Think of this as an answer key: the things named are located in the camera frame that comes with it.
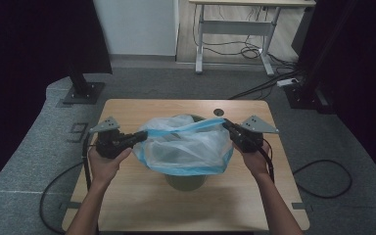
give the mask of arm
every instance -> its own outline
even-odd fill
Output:
[[[268,145],[263,144],[263,149],[268,152]],[[267,218],[270,234],[303,234],[301,227],[289,211],[274,183],[267,172],[266,162],[261,153],[240,153],[243,156],[246,167],[255,178],[260,189],[261,201]]]
[[[121,161],[130,155],[128,148],[114,160],[100,157],[95,148],[88,152],[93,181],[80,209],[71,222],[66,234],[95,234],[103,197],[118,172]]]

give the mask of gray carpet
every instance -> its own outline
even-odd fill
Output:
[[[264,71],[205,70],[196,75],[193,70],[141,68],[114,69],[114,75],[88,74],[86,79],[106,82],[96,105],[59,108],[71,82],[64,78],[48,86],[41,114],[0,173],[0,234],[54,234],[39,218],[40,197],[53,178],[80,162],[81,143],[74,143],[80,134],[71,128],[75,123],[95,125],[106,100],[220,100],[268,80]],[[257,96],[259,93],[243,99]],[[353,135],[334,115],[291,110],[278,87],[265,100],[292,170],[327,159],[344,165],[353,178],[352,189],[337,199],[301,192],[310,221],[306,234],[376,234],[376,166]],[[44,210],[52,226],[60,228],[78,174],[79,168],[75,168],[51,188]],[[339,192],[348,183],[345,173],[331,164],[308,168],[297,174],[296,180],[323,195]]]

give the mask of table top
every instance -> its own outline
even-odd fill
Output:
[[[151,118],[181,114],[214,118],[222,109],[224,118],[239,123],[257,115],[274,126],[267,104],[263,101],[217,100],[126,100],[106,102],[100,120],[110,116],[120,124],[120,131],[133,133]],[[309,228],[305,210],[294,210],[293,203],[302,199],[277,134],[264,134],[273,149],[275,182],[286,205],[301,229]],[[86,195],[82,171],[71,197],[81,202]],[[67,229],[77,209],[68,209],[63,221]],[[138,162],[132,154],[120,165],[117,177],[106,192],[99,217],[101,231],[260,231],[267,221],[259,188],[234,151],[227,170],[208,176],[199,189],[183,192],[173,189],[165,176]]]
[[[268,6],[268,7],[314,7],[314,0],[189,0],[199,5]]]

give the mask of forearm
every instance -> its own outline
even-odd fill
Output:
[[[303,234],[276,187],[266,173],[255,175],[270,234]]]
[[[71,222],[67,234],[94,235],[99,219],[100,208],[108,185],[93,182],[77,214]]]

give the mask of plastic bag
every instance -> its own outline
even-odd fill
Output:
[[[233,154],[223,118],[194,122],[191,116],[157,117],[139,130],[148,139],[133,148],[146,167],[170,175],[223,173]]]

